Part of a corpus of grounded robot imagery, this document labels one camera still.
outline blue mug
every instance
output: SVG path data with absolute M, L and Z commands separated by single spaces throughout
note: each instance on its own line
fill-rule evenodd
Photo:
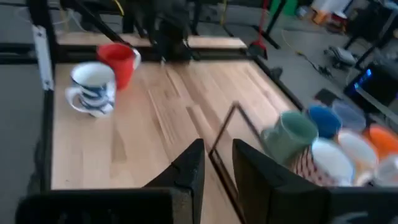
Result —
M 114 108 L 116 84 L 111 67 L 100 62 L 81 63 L 71 73 L 72 86 L 65 90 L 73 109 L 95 117 L 110 114 Z M 78 97 L 80 106 L 73 100 Z
M 317 126 L 318 134 L 321 138 L 333 138 L 342 127 L 337 115 L 325 106 L 309 107 L 307 116 Z

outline wooden board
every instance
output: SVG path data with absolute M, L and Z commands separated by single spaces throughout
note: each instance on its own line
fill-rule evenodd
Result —
M 251 61 L 143 63 L 114 113 L 94 119 L 65 101 L 74 65 L 57 65 L 53 132 L 53 189 L 142 187 L 161 173 L 193 140 L 210 149 L 233 101 L 257 129 L 273 125 L 292 108 Z M 233 178 L 232 138 L 260 149 L 239 115 L 217 148 Z M 202 223 L 239 223 L 212 163 L 206 157 Z
M 141 39 L 131 34 L 120 34 L 121 38 L 133 46 L 149 46 L 147 39 Z M 111 43 L 104 34 L 95 34 L 87 32 L 70 32 L 58 35 L 58 43 L 65 45 L 100 45 Z M 188 38 L 188 44 L 191 47 L 209 47 L 209 48 L 246 48 L 244 42 L 239 38 L 230 37 L 206 37 L 191 36 Z

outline red mug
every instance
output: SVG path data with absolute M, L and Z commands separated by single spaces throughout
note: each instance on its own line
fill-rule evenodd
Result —
M 113 69 L 118 90 L 128 86 L 132 74 L 141 63 L 139 52 L 121 43 L 100 45 L 97 56 L 98 60 Z

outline green mug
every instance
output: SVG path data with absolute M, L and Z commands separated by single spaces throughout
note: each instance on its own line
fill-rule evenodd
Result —
M 317 137 L 317 127 L 297 111 L 283 112 L 273 128 L 261 132 L 264 149 L 283 165 L 288 165 L 294 155 L 304 151 Z

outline blue and white mug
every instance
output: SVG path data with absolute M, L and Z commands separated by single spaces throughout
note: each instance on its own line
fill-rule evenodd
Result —
M 101 62 L 81 63 L 73 68 L 70 76 L 73 85 L 65 90 L 65 95 L 73 109 L 95 117 L 113 111 L 116 84 L 111 67 Z M 75 97 L 80 106 L 73 103 Z

